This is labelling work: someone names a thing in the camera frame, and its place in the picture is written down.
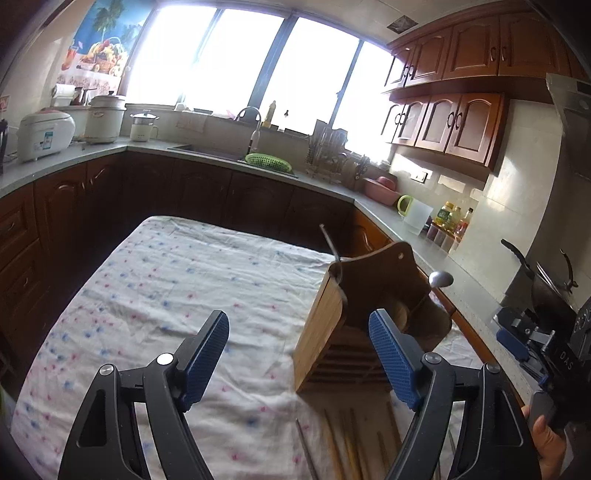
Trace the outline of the person's right hand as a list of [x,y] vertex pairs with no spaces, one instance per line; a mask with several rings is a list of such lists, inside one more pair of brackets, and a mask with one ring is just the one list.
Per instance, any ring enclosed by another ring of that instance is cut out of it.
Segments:
[[544,415],[535,420],[531,435],[539,455],[541,478],[558,479],[566,454],[566,441],[548,426]]

